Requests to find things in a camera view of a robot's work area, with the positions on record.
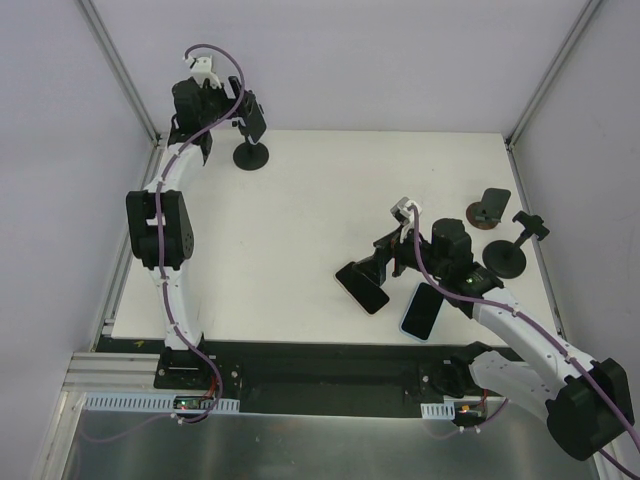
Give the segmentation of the phone with cream case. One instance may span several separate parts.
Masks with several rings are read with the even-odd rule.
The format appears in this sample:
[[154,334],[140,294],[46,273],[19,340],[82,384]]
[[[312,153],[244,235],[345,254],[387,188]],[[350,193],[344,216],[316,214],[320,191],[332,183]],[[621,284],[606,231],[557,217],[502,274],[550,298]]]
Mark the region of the phone with cream case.
[[389,296],[374,282],[354,267],[351,262],[334,275],[337,282],[369,315],[374,315],[386,306]]

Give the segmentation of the phone with lilac case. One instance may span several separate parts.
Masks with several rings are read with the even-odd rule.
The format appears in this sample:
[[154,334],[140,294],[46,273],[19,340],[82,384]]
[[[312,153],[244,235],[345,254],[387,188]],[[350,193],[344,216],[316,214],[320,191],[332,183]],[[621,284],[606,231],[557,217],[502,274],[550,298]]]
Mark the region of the phone with lilac case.
[[249,143],[257,144],[266,132],[267,125],[263,109],[256,99],[250,100],[246,104],[242,120],[243,136]]

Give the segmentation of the black clamp phone stand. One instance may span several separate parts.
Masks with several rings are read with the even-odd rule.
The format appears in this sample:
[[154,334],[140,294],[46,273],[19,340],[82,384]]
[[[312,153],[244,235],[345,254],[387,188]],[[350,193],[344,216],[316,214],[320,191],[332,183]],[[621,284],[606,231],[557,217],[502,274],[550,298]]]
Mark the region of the black clamp phone stand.
[[[238,119],[232,123],[243,136],[243,120]],[[233,152],[233,161],[241,170],[255,171],[264,167],[269,160],[269,150],[260,141],[253,145],[243,136],[244,141]]]

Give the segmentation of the phone stand with wooden base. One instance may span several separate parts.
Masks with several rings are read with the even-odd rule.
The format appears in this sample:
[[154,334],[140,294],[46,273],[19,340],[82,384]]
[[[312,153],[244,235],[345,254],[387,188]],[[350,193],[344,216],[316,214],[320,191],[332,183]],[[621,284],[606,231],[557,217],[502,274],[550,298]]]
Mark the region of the phone stand with wooden base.
[[488,188],[479,201],[471,203],[466,209],[466,218],[480,230],[494,229],[502,219],[511,198],[511,191],[502,188]]

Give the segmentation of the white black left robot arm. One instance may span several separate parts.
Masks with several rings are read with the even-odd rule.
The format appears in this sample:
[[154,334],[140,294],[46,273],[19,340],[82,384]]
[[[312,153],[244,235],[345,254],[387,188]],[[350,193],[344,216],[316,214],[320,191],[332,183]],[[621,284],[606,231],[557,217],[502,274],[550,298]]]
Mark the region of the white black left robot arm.
[[167,141],[167,161],[141,190],[126,195],[131,250],[157,288],[165,324],[164,344],[173,351],[197,347],[203,338],[187,267],[195,235],[184,191],[212,156],[211,130],[229,120],[243,137],[233,162],[245,171],[264,167],[269,150],[261,142],[267,125],[264,111],[244,78],[230,76],[227,92],[206,79],[193,78],[172,87],[175,113]]

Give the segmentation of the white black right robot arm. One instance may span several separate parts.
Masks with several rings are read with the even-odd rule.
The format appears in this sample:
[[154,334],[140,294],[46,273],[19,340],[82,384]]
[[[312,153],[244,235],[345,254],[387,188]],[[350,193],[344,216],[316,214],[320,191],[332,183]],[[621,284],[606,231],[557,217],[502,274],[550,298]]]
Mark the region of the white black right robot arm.
[[545,423],[571,457],[586,460],[622,434],[639,440],[624,368],[597,361],[534,320],[506,286],[476,262],[471,238],[458,219],[436,221],[429,240],[411,215],[377,240],[371,256],[351,262],[342,281],[370,312],[385,303],[387,265],[423,274],[436,292],[468,318],[493,332],[519,357],[513,363],[475,342],[453,359],[452,387],[461,394],[482,388],[499,394]]

